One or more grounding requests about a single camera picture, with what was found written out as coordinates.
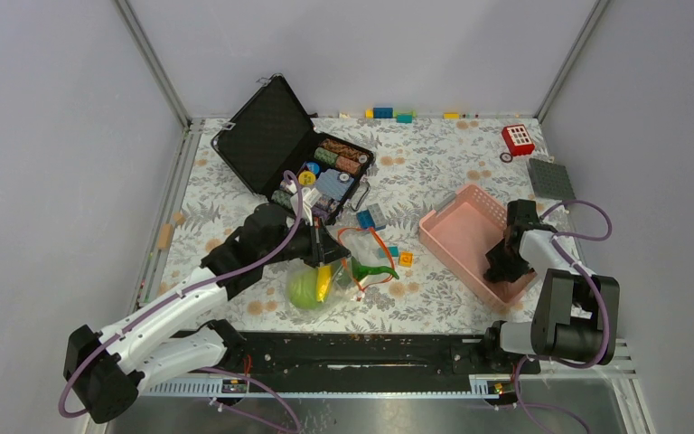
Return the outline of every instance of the clear plastic bag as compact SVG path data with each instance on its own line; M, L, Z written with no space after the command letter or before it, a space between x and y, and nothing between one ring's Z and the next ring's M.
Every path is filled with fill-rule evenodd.
M300 259L292 260L286 273L286 300L290 312L300 316L319 316L346 301L349 297L333 284L341 275L340 261L323 268L312 268Z
M399 278L394 260L375 231L342 228L337 239L350 250L352 257L342 260L342 274L334 285L350 295L350 299L359 301L367 287Z

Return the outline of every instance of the gray wall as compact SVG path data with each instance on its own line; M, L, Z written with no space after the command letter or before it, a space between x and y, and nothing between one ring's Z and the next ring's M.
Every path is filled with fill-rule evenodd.
M621 283L658 432L694 432L694 4L614 1L544 131L577 195L613 218L613 238L584 251Z
M533 114L595 0L131 0L195 117L283 72L310 111Z
M0 0L0 433L76 428L68 334L125 314L179 136L112 2Z

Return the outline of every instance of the floral table mat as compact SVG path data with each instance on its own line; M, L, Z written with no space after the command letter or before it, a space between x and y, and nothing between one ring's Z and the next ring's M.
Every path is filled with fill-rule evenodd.
M238 330L466 334L483 331L499 319L532 318L540 282L534 282L513 308L492 311L421 245L418 223L464 184L478 184L503 203L534 199L527 157L507 164L499 154L506 150L502 128L521 123L536 143L533 156L548 158L536 119L415 119L412 124L365 118L313 121L319 131L374 152L377 164L369 171L371 190L365 204L380 204L389 221L381 237L388 245L412 252L413 266L398 267L400 280L369 288L360 302L345 301L319 315L301 315L285 300L287 264L274 264L265 267L261 281L226 308L209 311L187 327L225 317ZM186 219L174 232L161 291L189 274L265 201L251 193L211 149L219 124L219 119L206 121L182 204ZM555 202L536 200L539 212ZM567 229L563 212L555 212L549 222ZM337 227L357 225L354 213L345 211Z

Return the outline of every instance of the pink basket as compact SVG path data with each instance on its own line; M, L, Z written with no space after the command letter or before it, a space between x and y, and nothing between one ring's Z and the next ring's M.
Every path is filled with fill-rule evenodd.
M419 222L419 239L464 284L493 310L504 310L522 298L535 273L514 283L483 279L488 252L503 238L507 210L482 188L468 184L455 198Z

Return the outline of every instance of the gray baseplate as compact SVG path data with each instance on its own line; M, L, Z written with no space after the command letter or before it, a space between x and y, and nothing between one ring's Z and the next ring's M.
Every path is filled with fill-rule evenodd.
M533 193L538 197L561 201L576 199L563 165L531 158L528 160L528 175L533 184Z

